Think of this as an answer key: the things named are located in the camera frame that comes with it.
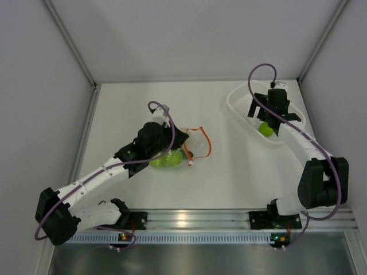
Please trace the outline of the light green fake apple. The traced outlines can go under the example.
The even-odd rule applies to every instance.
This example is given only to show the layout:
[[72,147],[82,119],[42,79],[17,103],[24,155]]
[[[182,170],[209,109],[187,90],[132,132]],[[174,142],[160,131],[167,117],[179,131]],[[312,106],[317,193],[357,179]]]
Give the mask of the light green fake apple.
[[184,160],[180,150],[171,150],[164,157],[163,162],[166,167],[177,167]]
[[274,130],[268,126],[267,122],[262,122],[258,128],[258,131],[266,138],[273,135]]

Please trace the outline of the clear zip bag orange seal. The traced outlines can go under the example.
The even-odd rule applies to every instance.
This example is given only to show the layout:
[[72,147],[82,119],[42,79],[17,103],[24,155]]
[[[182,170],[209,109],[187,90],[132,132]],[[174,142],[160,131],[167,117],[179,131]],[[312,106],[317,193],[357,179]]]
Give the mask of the clear zip bag orange seal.
[[[203,127],[181,128],[180,130],[189,135],[188,140],[184,142],[183,146],[177,149],[182,152],[183,162],[177,167],[164,166],[163,168],[159,169],[181,168],[183,166],[191,167],[194,161],[207,158],[211,154],[212,144]],[[188,158],[190,152],[194,154],[193,159]]]

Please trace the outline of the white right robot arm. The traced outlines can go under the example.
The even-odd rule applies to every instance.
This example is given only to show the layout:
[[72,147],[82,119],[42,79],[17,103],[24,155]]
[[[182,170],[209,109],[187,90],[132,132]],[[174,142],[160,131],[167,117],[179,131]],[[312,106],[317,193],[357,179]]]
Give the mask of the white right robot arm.
[[248,117],[266,122],[274,134],[286,143],[303,167],[299,182],[291,194],[276,198],[267,205],[268,222],[282,227],[288,218],[322,206],[340,207],[348,199],[348,161],[323,149],[305,130],[302,119],[289,112],[285,89],[254,93]]

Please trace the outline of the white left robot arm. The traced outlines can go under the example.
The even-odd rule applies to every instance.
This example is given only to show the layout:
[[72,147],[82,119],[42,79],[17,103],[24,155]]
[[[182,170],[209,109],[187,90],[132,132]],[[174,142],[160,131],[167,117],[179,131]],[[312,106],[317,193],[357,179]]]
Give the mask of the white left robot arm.
[[130,221],[130,210],[117,198],[91,206],[92,198],[117,183],[130,179],[148,167],[181,148],[189,138],[175,125],[148,122],[138,131],[137,137],[119,149],[94,172],[62,187],[43,190],[38,199],[35,219],[38,228],[35,239],[41,240],[40,231],[54,246],[69,241],[78,231],[107,226],[123,229]]

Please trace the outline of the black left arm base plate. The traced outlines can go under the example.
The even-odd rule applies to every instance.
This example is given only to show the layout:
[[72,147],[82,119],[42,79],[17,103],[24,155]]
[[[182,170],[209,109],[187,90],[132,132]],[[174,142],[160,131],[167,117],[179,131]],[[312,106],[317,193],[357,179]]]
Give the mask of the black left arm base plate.
[[113,225],[100,225],[109,229],[146,230],[147,212],[130,211],[122,214]]

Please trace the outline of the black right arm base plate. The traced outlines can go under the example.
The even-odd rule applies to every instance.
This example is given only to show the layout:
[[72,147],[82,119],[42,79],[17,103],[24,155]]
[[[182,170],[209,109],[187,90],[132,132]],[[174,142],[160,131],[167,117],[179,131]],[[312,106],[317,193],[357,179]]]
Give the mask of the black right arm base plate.
[[249,222],[252,230],[302,228],[299,214],[278,216],[272,215],[268,211],[250,211]]

